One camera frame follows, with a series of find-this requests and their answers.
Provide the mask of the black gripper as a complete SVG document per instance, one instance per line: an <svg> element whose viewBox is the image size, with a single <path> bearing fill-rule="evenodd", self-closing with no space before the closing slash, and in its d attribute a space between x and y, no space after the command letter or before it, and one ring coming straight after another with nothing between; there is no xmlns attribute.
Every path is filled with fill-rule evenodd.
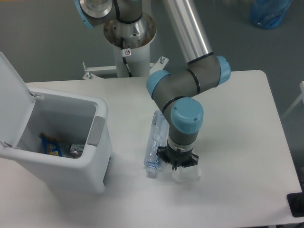
<svg viewBox="0 0 304 228"><path fill-rule="evenodd" d="M199 157L192 153L192 150L182 152L174 150L169 145L159 146L156 155L165 163L172 165L172 170L177 170L178 167L191 167L198 165Z"/></svg>

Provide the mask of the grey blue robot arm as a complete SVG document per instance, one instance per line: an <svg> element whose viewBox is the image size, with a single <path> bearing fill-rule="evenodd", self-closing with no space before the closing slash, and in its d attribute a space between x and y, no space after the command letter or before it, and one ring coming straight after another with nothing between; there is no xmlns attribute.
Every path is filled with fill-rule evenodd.
<svg viewBox="0 0 304 228"><path fill-rule="evenodd" d="M156 35L153 19L143 12L142 1L77 0L75 6L88 28L102 24L105 37L118 48L118 76L148 78L148 93L169 123L167 144L158 148L157 156L174 170L197 165L199 158L193 147L204 112L194 96L228 81L231 69L224 57L214 55L194 2L164 2L187 62L187 69L175 75L165 70L149 73L149 54L135 53Z"/></svg>

